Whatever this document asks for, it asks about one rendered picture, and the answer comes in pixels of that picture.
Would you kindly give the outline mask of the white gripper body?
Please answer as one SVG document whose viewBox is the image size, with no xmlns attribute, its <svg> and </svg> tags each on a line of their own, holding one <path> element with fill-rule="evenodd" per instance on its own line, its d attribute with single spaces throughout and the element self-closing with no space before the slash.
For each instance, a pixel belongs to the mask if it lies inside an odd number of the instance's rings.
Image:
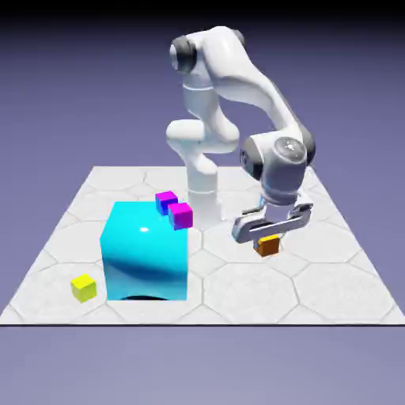
<svg viewBox="0 0 405 405">
<path fill-rule="evenodd" d="M 262 237 L 288 233 L 289 231 L 302 228 L 309 222 L 312 207 L 312 203 L 299 204 L 288 213 L 286 219 L 277 222 L 266 219 L 266 213 L 270 208 L 270 204 L 244 211 L 233 223 L 233 239 L 238 244 L 243 244 L 252 240 L 258 241 Z"/>
</svg>

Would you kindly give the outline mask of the small orange cube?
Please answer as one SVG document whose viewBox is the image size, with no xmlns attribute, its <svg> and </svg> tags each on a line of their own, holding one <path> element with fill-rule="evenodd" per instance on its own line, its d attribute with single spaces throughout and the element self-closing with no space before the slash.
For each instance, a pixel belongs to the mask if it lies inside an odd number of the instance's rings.
<svg viewBox="0 0 405 405">
<path fill-rule="evenodd" d="M 279 235 L 261 237 L 254 241 L 253 248 L 261 257 L 278 254 L 280 246 Z"/>
</svg>

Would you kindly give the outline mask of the small magenta cube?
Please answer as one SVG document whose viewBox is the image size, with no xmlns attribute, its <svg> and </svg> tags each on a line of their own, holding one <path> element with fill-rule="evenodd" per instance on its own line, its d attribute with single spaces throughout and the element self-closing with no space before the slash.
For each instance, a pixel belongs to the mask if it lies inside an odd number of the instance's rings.
<svg viewBox="0 0 405 405">
<path fill-rule="evenodd" d="M 155 195 L 155 203 L 157 211 L 165 216 L 168 214 L 168 206 L 178 203 L 178 197 L 172 191 L 159 192 Z"/>
<path fill-rule="evenodd" d="M 170 204 L 168 219 L 175 230 L 189 229 L 193 226 L 193 210 L 186 202 Z"/>
</svg>

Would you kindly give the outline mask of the small yellow cube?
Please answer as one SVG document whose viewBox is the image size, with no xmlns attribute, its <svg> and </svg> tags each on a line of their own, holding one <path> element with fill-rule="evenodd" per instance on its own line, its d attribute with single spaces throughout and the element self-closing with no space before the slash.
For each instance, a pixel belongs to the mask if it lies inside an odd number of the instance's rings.
<svg viewBox="0 0 405 405">
<path fill-rule="evenodd" d="M 97 295 L 97 284 L 88 274 L 82 274 L 70 282 L 74 297 L 84 303 Z"/>
</svg>

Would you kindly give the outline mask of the large cyan box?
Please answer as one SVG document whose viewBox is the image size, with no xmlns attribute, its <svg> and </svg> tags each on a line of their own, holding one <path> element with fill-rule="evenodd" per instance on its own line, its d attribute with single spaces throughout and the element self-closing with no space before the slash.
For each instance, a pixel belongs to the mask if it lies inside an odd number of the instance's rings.
<svg viewBox="0 0 405 405">
<path fill-rule="evenodd" d="M 175 230 L 154 202 L 116 202 L 100 249 L 108 300 L 187 299 L 188 230 Z"/>
</svg>

